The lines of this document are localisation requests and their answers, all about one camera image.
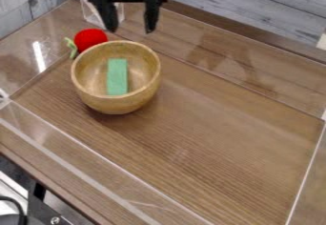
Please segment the green rectangular block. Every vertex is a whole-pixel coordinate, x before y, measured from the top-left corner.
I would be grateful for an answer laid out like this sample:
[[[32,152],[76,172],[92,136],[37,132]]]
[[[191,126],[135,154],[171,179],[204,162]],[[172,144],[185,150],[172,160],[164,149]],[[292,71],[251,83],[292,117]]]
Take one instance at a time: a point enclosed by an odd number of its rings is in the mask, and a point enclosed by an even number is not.
[[[109,95],[127,94],[127,60],[111,58],[107,63],[107,93]]]

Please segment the brown wooden bowl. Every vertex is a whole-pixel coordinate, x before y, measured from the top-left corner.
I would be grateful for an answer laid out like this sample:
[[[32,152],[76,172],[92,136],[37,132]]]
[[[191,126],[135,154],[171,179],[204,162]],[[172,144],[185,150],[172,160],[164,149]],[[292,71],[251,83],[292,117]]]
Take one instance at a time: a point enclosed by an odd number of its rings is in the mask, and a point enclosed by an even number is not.
[[[127,60],[128,92],[107,93],[108,60]],[[160,85],[161,63],[153,50],[141,43],[116,40],[84,50],[73,59],[71,82],[83,103],[105,114],[139,110],[153,98]]]

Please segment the clear acrylic corner bracket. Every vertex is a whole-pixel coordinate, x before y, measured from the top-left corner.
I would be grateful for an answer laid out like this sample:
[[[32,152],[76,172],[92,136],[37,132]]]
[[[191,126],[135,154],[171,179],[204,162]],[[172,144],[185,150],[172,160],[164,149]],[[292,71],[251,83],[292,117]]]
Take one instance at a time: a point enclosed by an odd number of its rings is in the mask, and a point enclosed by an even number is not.
[[[100,18],[99,12],[95,8],[95,5],[88,0],[80,0],[80,5],[81,5],[84,20],[104,30],[105,26]],[[121,23],[124,20],[123,3],[116,3],[115,7],[117,10],[119,23]]]

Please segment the clear acrylic table barrier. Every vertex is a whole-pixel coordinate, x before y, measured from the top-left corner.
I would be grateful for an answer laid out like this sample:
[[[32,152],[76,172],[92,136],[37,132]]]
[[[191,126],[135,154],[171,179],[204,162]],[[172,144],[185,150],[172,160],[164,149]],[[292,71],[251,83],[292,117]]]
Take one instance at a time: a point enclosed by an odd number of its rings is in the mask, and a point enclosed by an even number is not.
[[[0,154],[97,225],[212,225],[0,89]]]

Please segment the black metal table leg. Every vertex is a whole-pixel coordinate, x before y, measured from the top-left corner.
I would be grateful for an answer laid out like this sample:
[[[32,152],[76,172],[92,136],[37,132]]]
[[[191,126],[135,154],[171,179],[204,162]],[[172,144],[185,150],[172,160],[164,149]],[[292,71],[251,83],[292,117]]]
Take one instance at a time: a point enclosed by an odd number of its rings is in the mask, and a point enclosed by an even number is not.
[[[45,197],[45,188],[40,183],[34,184],[33,196],[40,200],[44,201]]]

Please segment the red plush apple toy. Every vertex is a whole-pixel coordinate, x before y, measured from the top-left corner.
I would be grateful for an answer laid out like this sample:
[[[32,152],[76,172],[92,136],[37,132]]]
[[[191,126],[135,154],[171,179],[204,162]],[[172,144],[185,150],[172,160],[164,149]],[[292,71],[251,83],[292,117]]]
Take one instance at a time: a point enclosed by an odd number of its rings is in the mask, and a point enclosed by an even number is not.
[[[72,39],[65,38],[67,46],[69,48],[69,58],[73,59],[79,53],[85,51],[92,46],[105,43],[108,37],[100,29],[84,29],[77,32]]]

